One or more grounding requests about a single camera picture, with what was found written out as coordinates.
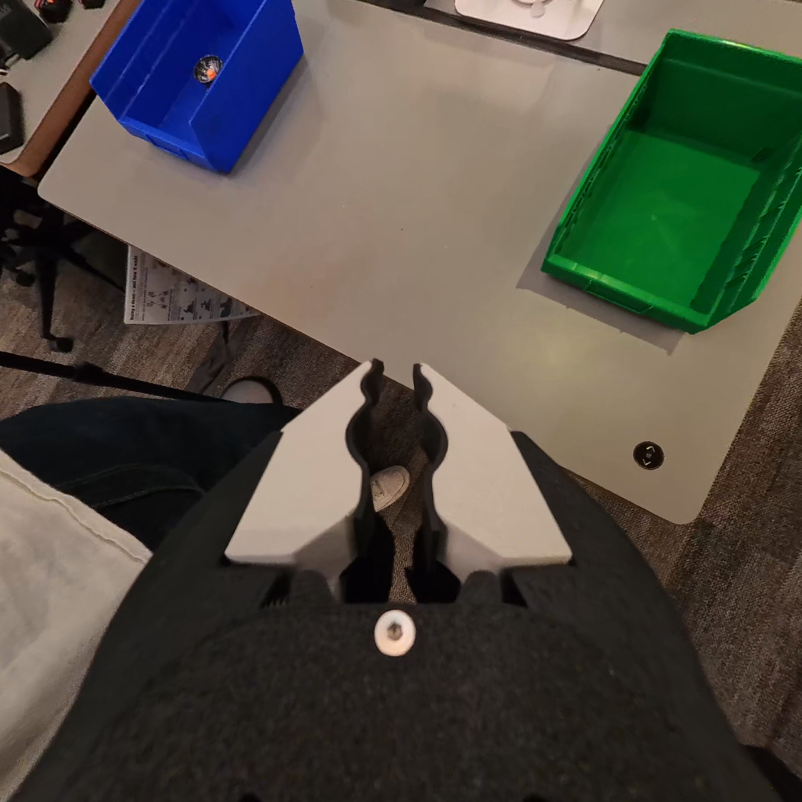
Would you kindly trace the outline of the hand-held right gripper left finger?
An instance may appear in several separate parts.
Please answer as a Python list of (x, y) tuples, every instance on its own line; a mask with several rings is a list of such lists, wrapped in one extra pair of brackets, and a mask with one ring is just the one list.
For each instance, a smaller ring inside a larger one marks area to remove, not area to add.
[(396, 547), (365, 454), (383, 370), (377, 359), (359, 365), (281, 429), (229, 561), (316, 572), (348, 603), (388, 599)]

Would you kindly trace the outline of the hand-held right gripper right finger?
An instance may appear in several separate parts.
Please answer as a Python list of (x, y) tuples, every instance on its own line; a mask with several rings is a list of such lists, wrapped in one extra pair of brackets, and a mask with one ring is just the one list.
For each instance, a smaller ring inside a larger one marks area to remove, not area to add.
[(573, 553), (507, 424), (432, 367), (413, 368), (427, 458), (406, 578), (419, 603), (452, 603), (477, 572), (566, 566)]

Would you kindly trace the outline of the blue plastic storage bin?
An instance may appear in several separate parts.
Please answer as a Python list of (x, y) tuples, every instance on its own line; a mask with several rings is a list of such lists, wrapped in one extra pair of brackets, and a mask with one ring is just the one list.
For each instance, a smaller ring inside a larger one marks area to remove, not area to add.
[[(303, 55), (290, 1), (143, 1), (90, 84), (131, 135), (230, 173)], [(193, 68), (216, 55), (210, 86)]]

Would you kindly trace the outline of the grey desk with wooden edge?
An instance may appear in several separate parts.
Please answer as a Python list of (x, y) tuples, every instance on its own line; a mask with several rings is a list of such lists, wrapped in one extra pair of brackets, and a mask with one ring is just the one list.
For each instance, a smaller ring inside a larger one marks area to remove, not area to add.
[(107, 1), (95, 9), (73, 2), (53, 41), (30, 60), (17, 61), (2, 81), (22, 97), (25, 140), (1, 156), (2, 166), (31, 178), (45, 168), (91, 95), (91, 76), (138, 7)]

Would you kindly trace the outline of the grey rear desk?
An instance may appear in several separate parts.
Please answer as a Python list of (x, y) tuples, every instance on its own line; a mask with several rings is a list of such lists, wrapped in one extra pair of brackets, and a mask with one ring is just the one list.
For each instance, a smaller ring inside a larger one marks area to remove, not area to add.
[(369, 1), (369, 4), (634, 76), (644, 72), (670, 29), (710, 35), (797, 58), (801, 55), (800, 2), (603, 2), (587, 33), (572, 42), (458, 15), (454, 2)]

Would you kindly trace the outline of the white shoe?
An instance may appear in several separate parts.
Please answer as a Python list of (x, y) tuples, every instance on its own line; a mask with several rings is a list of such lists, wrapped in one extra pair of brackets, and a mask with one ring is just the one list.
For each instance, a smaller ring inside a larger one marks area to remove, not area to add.
[(372, 474), (370, 490), (376, 513), (381, 513), (402, 499), (410, 483), (410, 474), (402, 465), (387, 467)]
[(283, 405), (280, 391), (267, 378), (262, 377), (239, 378), (226, 387), (220, 398), (236, 404)]

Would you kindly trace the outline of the person's leg in dark jeans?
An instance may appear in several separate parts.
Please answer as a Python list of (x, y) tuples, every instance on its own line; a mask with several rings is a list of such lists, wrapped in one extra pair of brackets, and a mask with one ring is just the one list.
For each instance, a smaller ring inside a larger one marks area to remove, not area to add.
[(275, 403), (90, 398), (4, 419), (1, 446), (154, 552), (189, 510), (298, 414)]

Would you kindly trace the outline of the black tripod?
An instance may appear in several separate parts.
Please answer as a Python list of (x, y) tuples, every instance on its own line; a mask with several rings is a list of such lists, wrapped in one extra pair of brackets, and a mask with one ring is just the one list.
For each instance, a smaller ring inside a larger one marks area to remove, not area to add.
[(145, 396), (185, 400), (191, 402), (218, 404), (225, 402), (222, 398), (204, 396), (183, 389), (164, 386), (144, 380), (113, 375), (90, 363), (63, 365), (48, 360), (1, 352), (1, 367), (23, 371), (38, 376), (47, 376), (65, 380), (70, 383), (96, 386), (107, 389), (122, 390)]

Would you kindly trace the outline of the printed paper sheet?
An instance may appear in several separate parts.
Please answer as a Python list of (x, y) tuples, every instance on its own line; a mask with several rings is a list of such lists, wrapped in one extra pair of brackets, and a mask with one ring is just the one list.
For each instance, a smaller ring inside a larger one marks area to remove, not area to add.
[(127, 248), (124, 323), (189, 325), (234, 322), (259, 312), (153, 255)]

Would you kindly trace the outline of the person's white top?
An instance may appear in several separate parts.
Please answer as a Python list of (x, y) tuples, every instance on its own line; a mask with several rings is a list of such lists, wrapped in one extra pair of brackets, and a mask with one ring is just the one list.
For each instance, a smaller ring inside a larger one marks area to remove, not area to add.
[(152, 552), (1, 453), (1, 800), (71, 709)]

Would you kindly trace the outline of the green plastic storage bin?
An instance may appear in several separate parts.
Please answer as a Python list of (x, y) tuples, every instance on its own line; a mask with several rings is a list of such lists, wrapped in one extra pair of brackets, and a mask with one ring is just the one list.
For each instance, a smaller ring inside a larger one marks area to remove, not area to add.
[(694, 335), (762, 294), (800, 208), (800, 57), (671, 29), (541, 271)]

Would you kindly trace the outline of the black flat box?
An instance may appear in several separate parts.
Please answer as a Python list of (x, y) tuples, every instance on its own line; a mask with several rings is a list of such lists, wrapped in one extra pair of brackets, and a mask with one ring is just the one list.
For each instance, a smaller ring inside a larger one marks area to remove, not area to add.
[(5, 155), (24, 145), (25, 125), (22, 95), (9, 83), (1, 82), (1, 148)]

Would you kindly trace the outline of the white monitor stand base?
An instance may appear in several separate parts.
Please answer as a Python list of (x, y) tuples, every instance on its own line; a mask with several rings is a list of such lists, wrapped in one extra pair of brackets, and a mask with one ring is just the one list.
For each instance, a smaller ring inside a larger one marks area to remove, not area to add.
[(603, 1), (455, 1), (457, 15), (572, 42), (589, 30)]

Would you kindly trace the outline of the black device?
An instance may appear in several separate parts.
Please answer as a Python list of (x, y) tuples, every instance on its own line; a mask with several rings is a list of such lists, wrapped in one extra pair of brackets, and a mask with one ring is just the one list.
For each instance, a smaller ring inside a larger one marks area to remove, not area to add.
[(12, 55), (29, 61), (53, 41), (45, 22), (23, 1), (1, 1), (1, 41)]

